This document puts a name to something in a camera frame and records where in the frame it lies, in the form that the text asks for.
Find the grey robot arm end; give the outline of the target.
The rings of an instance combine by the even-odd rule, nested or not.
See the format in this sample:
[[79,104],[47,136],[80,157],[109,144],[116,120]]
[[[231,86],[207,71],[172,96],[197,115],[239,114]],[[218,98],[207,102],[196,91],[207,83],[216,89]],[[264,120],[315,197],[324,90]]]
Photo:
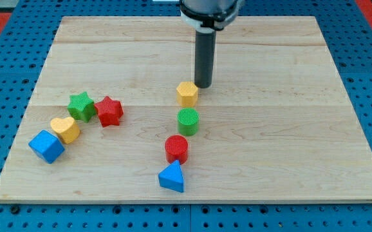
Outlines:
[[245,0],[180,0],[182,20],[197,32],[221,31],[239,14]]

